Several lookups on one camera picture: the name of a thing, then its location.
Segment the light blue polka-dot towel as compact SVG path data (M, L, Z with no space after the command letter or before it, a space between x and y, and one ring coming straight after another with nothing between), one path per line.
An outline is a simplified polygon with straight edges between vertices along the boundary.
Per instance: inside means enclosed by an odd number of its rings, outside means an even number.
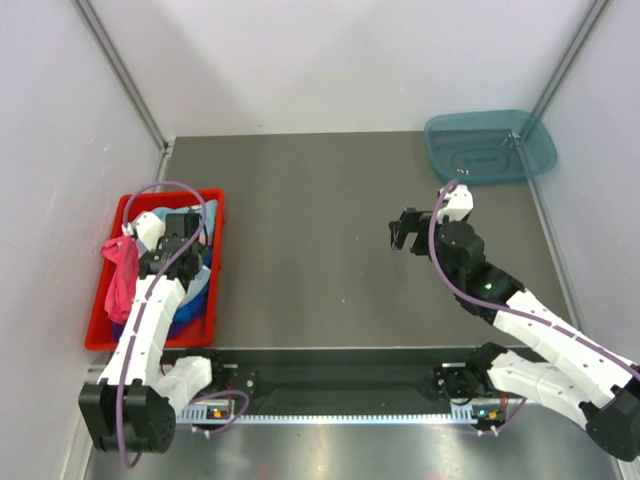
M209 200L205 202L205 226L200 234L200 243L206 246L207 252L204 254L203 264L210 268L212 264L212 255L213 255L213 247L212 242L215 234L215 221L217 215L217 200ZM154 208L152 213L160 220L163 221L165 225L165 233L169 232L169 227L167 226L167 216L172 214L185 214L185 213L198 213L202 215L202 205L194 204L190 206L183 206L179 208L170 208L167 206L160 206Z

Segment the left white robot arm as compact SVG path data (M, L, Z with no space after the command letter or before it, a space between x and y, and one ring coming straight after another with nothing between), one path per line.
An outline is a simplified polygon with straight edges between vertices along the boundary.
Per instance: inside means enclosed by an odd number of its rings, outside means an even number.
M164 453L177 417L201 392L226 387L225 370L202 356L179 359L167 373L161 358L173 317L203 266L197 212L172 213L155 246L143 254L135 297L119 342L98 379L78 403L93 445L104 452Z

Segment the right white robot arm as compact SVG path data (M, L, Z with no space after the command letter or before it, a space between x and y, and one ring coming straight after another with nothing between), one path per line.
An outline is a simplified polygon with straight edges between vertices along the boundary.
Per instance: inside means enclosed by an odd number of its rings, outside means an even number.
M484 242L466 221L435 223L413 208L390 222L392 249L416 239L470 314L514 337L543 358L485 345L469 360L466 380L476 394L514 393L559 413L609 455L639 456L639 365L597 344L545 307L520 281L487 261Z

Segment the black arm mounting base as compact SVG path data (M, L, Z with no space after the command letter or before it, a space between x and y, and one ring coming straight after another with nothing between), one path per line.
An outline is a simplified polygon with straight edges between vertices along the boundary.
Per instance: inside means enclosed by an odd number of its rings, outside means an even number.
M481 374L466 372L475 353L473 347L198 348L168 351L162 363L211 360L213 380L204 393L246 393L250 415L432 414L451 403L505 400Z

